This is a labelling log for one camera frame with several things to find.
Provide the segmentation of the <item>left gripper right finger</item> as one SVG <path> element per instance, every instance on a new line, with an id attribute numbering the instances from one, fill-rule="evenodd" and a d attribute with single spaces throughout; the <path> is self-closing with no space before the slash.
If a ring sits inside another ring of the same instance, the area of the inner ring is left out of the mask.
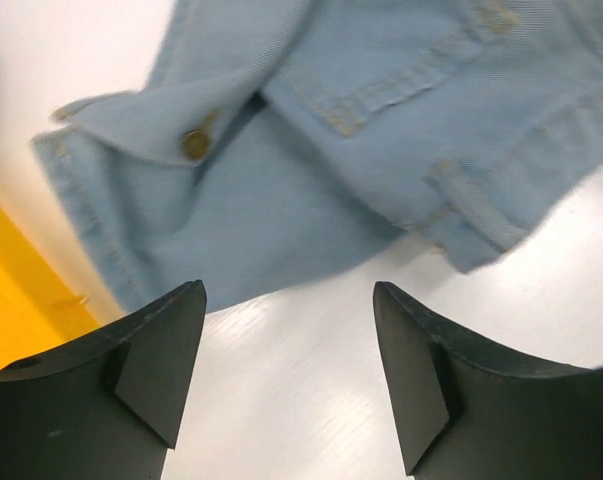
<path id="1" fill-rule="evenodd" d="M 408 476 L 603 479 L 603 367 L 519 352 L 389 282 L 373 306 Z"/>

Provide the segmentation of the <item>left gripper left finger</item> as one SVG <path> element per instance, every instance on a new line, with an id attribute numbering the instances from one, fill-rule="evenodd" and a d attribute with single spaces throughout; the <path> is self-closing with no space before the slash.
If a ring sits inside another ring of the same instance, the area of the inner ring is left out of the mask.
<path id="1" fill-rule="evenodd" d="M 158 479 L 206 310 L 201 281 L 0 370 L 0 479 Z"/>

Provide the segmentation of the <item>light blue denim skirt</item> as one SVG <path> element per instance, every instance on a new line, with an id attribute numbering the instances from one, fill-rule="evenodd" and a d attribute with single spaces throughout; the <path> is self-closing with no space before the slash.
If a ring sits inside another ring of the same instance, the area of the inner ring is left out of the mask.
<path id="1" fill-rule="evenodd" d="M 412 232 L 467 273 L 603 164 L 603 1 L 179 1 L 139 91 L 32 145 L 119 305 L 210 311 Z"/>

